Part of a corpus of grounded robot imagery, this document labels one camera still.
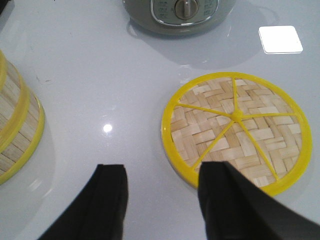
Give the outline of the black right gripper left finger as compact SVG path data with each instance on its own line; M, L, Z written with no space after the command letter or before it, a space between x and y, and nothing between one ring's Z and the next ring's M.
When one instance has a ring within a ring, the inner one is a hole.
M93 175L41 240L121 240L129 198L122 164L97 165Z

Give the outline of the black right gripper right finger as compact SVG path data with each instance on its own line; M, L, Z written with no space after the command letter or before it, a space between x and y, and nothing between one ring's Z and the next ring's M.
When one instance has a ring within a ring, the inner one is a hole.
M209 240L318 240L320 226L292 211L230 163L204 162L198 199Z

